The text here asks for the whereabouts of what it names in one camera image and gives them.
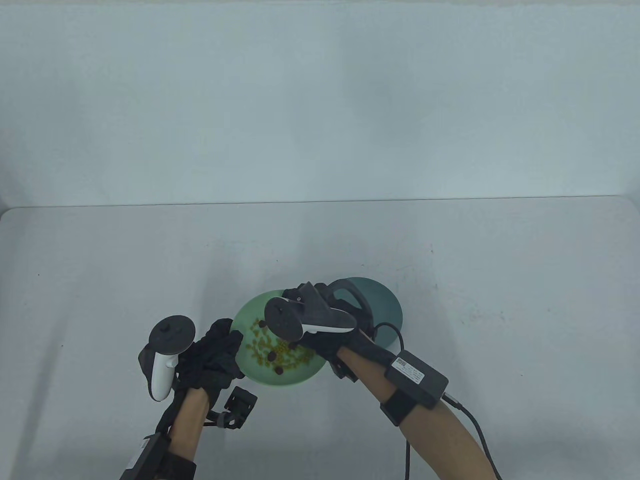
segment wrist strap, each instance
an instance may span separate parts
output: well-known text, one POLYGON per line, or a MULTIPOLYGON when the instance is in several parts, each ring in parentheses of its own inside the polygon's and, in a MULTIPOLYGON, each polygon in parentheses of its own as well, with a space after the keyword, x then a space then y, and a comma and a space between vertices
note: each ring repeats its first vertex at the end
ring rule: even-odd
POLYGON ((156 476, 166 480, 193 480, 195 474, 195 463, 167 452, 160 461, 156 476))
POLYGON ((398 427, 417 404, 416 400, 397 389, 389 400, 380 404, 380 410, 391 420, 393 425, 398 427))

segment black glove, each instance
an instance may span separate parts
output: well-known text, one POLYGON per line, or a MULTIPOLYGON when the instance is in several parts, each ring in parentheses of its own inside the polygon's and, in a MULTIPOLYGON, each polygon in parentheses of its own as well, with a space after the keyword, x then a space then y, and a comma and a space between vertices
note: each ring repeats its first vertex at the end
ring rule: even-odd
POLYGON ((234 378, 244 378, 236 364, 236 353, 243 336, 237 330, 230 332, 232 320, 217 320, 199 341, 179 356, 175 371, 177 379, 173 389, 202 388, 209 396, 209 406, 218 399, 234 378))
MULTIPOLYGON (((371 309, 369 308, 369 305, 366 304, 366 300, 362 298, 362 294, 359 294, 353 284, 343 280, 340 280, 340 282, 341 283, 339 285, 344 285, 345 290, 354 294, 356 301, 360 303, 360 307, 356 307, 346 300, 335 298, 333 292, 336 291, 335 284, 338 282, 334 282, 329 286, 325 284, 315 284, 314 287, 318 290, 329 307, 343 310, 352 315, 356 319, 358 326, 347 333, 305 333, 297 343, 315 351, 318 355, 327 360, 327 362, 331 364, 333 372, 339 378, 346 376, 352 381, 356 381, 358 377, 337 356, 338 350, 341 347, 347 347, 355 353, 358 353, 360 356, 385 367, 388 367, 394 361, 396 356, 369 340, 369 338, 374 335, 371 309)), ((297 298, 299 298, 299 293, 297 289, 285 290, 282 296, 291 300, 297 300, 297 298)))

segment white table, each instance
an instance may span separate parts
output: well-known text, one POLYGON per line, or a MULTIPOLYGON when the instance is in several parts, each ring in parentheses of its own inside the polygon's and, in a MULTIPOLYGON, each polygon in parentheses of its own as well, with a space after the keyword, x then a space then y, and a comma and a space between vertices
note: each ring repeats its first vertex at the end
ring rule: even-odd
MULTIPOLYGON (((408 349, 449 377, 505 479, 637 479, 640 216, 616 197, 10 211, 0 478, 118 478, 166 406, 136 362, 158 320, 201 335, 260 292, 344 276, 396 293, 408 349)), ((205 430, 197 478, 402 478, 363 386, 328 367, 243 385, 257 407, 205 430)))

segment vr controller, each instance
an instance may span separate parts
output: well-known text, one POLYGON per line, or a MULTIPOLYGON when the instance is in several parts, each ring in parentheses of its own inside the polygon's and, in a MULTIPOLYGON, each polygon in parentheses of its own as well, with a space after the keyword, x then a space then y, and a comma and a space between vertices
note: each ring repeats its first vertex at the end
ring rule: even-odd
MULTIPOLYGON (((305 333, 346 333, 358 326, 369 333, 373 324, 367 299, 344 279, 329 285, 307 282, 285 290, 282 296, 266 303, 264 319, 273 334, 286 342, 296 342, 305 333), (336 298, 335 293, 341 290, 350 293, 358 306, 336 298)), ((138 360, 153 400, 160 402, 168 397, 179 355, 191 346, 195 332, 192 320, 183 315, 167 317, 151 330, 148 345, 138 360)), ((332 365, 332 369, 340 378, 356 379, 344 365, 332 365)))

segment forearm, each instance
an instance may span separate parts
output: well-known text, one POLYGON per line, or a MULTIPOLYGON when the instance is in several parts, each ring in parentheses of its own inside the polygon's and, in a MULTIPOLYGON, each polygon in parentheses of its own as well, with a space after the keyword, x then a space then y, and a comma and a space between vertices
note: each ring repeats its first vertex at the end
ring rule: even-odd
MULTIPOLYGON (((396 386, 385 378, 382 365, 344 347, 338 357, 379 402, 384 403, 396 391, 396 386)), ((443 402, 438 402, 433 410, 417 405, 402 421, 400 430, 440 479, 495 480, 484 453, 443 402)))
POLYGON ((208 411, 209 397, 206 392, 201 388, 189 389, 169 431, 171 453, 193 461, 208 411))

